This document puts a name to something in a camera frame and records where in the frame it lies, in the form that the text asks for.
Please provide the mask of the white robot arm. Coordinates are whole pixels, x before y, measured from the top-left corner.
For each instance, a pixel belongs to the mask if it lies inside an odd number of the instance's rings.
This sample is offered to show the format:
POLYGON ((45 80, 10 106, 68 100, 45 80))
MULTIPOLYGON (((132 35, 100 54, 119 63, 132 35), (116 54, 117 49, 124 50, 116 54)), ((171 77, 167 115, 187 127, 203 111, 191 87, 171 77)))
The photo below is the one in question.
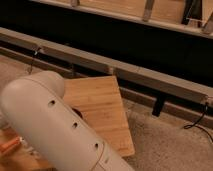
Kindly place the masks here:
POLYGON ((8 83, 0 92, 0 110, 58 171, 134 171, 64 102, 64 94, 64 78, 42 71, 8 83))

